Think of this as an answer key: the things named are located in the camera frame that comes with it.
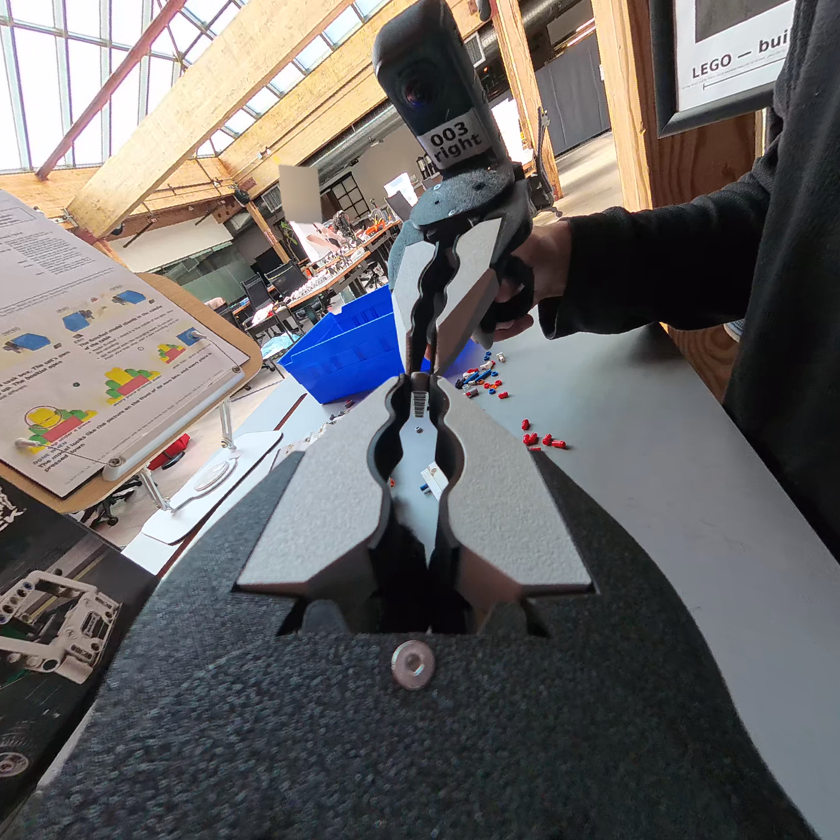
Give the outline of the grey lego beam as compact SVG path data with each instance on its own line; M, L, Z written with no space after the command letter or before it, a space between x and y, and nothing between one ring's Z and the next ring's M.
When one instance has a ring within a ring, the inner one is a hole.
M411 374L409 417L403 433L411 452L417 456L423 456L426 461L434 458L437 442L437 429L431 412L430 383L431 378L427 371Z

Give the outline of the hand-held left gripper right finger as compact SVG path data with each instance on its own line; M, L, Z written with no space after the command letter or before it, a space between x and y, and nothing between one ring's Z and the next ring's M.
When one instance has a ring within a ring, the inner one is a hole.
M429 562L429 629L472 634L494 606L594 589L539 467L476 401L430 376L434 462L448 486L437 500Z

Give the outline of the blue plastic bin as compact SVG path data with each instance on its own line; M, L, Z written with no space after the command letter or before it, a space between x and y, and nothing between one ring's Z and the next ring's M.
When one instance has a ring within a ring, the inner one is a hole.
M404 372L397 333L393 295L383 287L324 317L281 364L320 404L337 402Z

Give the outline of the silver ventilation duct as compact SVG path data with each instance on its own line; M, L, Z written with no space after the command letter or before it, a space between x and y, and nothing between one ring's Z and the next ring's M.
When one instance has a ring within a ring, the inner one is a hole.
M308 157L302 165L316 167L321 179L326 179L332 173L351 166L364 152L382 143L402 125L403 119L393 104L384 101Z

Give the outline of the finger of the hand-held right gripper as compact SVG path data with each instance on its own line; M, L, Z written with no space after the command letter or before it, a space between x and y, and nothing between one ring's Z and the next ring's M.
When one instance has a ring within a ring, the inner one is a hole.
M434 293L425 286L434 278L437 251L425 241L405 247L395 275L392 309L405 373L419 372L424 362L434 313Z
M487 219L462 234L454 246L458 266L444 289L434 295L434 359L432 372L441 375L455 362L468 341L477 338L486 347L491 340L481 320L499 290L490 261L501 220Z

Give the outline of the person's right forearm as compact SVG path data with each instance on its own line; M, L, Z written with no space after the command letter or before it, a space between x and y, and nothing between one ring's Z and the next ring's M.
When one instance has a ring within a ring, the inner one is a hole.
M558 225L564 272L539 304L543 335L624 333L652 322L702 329L744 317L750 301L780 288L778 244L768 215L779 141L751 171L680 205L630 213L620 207Z

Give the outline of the red bag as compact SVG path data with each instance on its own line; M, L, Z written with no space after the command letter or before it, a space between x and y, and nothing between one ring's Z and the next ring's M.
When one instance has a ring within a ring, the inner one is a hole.
M191 436L187 433L178 437L170 446L152 459L148 464L148 470L168 469L174 463L177 463L184 456L190 441Z

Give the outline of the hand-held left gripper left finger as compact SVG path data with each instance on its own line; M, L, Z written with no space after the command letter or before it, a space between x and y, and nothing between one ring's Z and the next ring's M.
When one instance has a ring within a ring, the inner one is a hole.
M307 613L338 633L408 633L408 527L390 484L407 418L399 374L283 461L288 482L236 581L292 600L280 634L303 631Z

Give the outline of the black lego set box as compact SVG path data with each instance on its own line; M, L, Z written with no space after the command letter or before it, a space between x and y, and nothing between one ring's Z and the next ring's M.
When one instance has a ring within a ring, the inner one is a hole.
M1 488L1 816L88 713L155 576L74 518Z

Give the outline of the wooden pillar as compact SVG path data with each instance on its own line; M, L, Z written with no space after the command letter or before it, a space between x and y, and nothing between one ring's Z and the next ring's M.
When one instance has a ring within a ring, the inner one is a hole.
M658 137L647 1L593 1L624 206L686 203L734 182L762 150L760 113Z

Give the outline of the person's right hand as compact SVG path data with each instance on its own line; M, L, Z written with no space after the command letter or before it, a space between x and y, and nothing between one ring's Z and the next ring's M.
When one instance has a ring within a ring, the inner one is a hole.
M542 301L559 298L564 294L571 260L572 231L569 219L561 218L551 224L537 226L524 244L513 255L530 266L534 278L533 307ZM507 303L519 293L519 284L512 279L501 281L495 302ZM498 320L493 334L494 342L511 339L534 325L529 311L516 319Z

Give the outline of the black framed poster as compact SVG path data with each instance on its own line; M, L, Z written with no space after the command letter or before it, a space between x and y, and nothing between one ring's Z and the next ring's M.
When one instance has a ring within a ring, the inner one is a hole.
M794 1L650 1L660 139L767 107Z

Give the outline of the group of red lego pins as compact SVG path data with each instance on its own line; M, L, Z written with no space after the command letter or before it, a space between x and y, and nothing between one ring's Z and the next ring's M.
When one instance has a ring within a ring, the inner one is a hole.
M521 420L522 442L532 451L543 448L570 449L570 445L561 437L555 437L551 432L541 434L537 425L528 418Z

